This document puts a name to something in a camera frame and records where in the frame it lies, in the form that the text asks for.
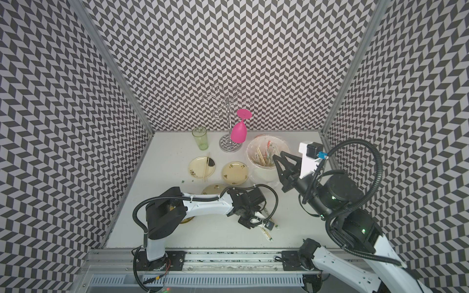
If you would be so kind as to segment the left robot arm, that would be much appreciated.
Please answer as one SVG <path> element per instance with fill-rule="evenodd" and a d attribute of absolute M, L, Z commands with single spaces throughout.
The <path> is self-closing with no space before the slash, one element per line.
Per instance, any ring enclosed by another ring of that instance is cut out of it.
<path fill-rule="evenodd" d="M 166 239 L 189 218 L 209 215 L 237 216 L 238 223 L 251 229 L 267 222 L 261 207 L 267 203 L 261 189 L 228 187 L 217 194 L 194 195 L 173 187 L 158 197 L 140 202 L 132 212 L 134 223 L 143 230 L 144 243 L 135 251 L 137 271 L 153 271 L 167 264 Z"/>

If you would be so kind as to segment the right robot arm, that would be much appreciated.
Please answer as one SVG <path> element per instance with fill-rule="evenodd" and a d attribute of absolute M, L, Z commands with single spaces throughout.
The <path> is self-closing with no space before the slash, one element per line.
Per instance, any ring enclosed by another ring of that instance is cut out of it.
<path fill-rule="evenodd" d="M 429 293 L 394 251 L 382 228 L 362 206 L 365 195 L 342 170 L 324 171 L 326 154 L 273 157 L 283 191 L 295 189 L 325 221 L 328 236 L 345 252 L 363 259 L 370 270 L 345 261 L 312 239 L 298 251 L 301 265 L 333 275 L 361 293 Z"/>

